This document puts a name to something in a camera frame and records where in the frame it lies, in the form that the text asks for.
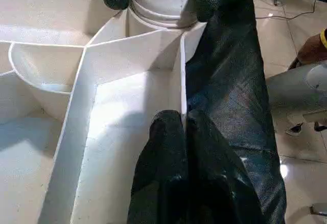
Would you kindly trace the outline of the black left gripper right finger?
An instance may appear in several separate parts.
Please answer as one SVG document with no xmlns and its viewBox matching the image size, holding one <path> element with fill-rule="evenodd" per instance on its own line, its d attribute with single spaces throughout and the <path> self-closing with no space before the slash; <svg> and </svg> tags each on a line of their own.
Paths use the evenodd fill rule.
<svg viewBox="0 0 327 224">
<path fill-rule="evenodd" d="M 187 117 L 191 223 L 265 223 L 241 159 L 203 112 Z"/>
</svg>

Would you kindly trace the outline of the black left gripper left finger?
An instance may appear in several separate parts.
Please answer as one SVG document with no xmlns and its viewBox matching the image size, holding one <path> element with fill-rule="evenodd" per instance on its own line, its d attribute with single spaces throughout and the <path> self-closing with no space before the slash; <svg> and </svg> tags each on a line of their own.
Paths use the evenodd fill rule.
<svg viewBox="0 0 327 224">
<path fill-rule="evenodd" d="M 180 113 L 155 115 L 137 163 L 131 188 L 128 223 L 186 223 L 189 173 Z"/>
</svg>

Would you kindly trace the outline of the bare person hand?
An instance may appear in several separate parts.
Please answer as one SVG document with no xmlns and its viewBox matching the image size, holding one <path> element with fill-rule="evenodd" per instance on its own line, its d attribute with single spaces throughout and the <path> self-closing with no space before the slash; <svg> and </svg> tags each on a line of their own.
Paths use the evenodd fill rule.
<svg viewBox="0 0 327 224">
<path fill-rule="evenodd" d="M 316 34 L 307 39 L 300 48 L 297 59 L 301 65 L 313 64 L 326 60 L 326 46 L 321 41 L 320 34 Z"/>
</svg>

